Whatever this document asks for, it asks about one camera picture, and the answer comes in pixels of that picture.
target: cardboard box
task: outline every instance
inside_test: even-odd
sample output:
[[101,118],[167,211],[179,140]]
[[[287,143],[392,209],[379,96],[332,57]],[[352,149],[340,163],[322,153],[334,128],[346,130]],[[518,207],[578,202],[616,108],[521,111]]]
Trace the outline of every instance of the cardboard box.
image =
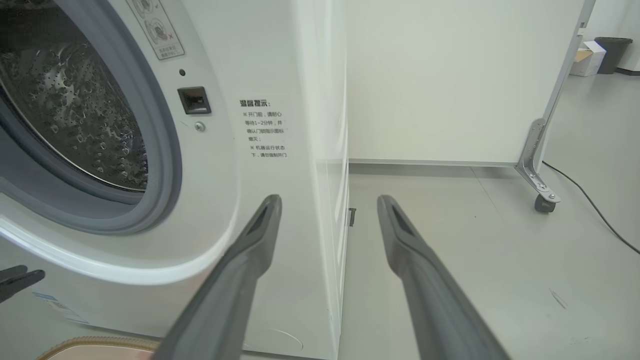
[[583,44],[586,48],[578,49],[571,71],[569,71],[571,75],[591,76],[597,74],[604,54],[607,52],[595,41],[585,41]]

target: white label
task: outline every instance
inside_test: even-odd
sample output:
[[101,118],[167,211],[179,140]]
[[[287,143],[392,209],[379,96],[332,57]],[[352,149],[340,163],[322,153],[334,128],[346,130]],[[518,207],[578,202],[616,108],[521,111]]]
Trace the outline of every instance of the white label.
[[159,0],[127,0],[158,59],[184,54],[178,35]]
[[256,159],[275,160],[291,156],[289,122],[291,114],[283,95],[242,96],[234,106],[242,121],[243,147]]
[[64,316],[67,320],[83,323],[85,325],[91,325],[85,319],[81,318],[80,315],[76,314],[75,311],[69,309],[67,306],[62,304],[58,299],[54,298],[51,295],[46,295],[43,293],[39,293],[37,291],[31,291],[33,296],[38,297],[48,303],[55,311],[59,312]]

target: front-loading washing machine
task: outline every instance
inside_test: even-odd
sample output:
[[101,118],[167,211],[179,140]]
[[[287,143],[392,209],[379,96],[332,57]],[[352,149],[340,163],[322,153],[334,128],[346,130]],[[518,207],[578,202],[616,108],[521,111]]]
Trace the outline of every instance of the front-loading washing machine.
[[164,336],[282,198],[244,348],[337,357],[342,1],[0,0],[0,267],[69,320]]

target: trash can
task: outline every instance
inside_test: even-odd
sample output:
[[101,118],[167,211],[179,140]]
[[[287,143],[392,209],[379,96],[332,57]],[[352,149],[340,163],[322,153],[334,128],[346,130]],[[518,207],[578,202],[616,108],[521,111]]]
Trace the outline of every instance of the trash can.
[[613,74],[618,68],[618,64],[625,54],[627,46],[633,42],[633,40],[629,38],[599,37],[594,40],[607,51],[602,60],[602,64],[600,64],[598,74]]

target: white panel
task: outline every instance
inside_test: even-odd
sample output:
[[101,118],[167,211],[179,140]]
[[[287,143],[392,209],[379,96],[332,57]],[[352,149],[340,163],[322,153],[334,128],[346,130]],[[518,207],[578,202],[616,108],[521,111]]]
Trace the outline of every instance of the white panel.
[[582,0],[348,0],[349,157],[515,163]]

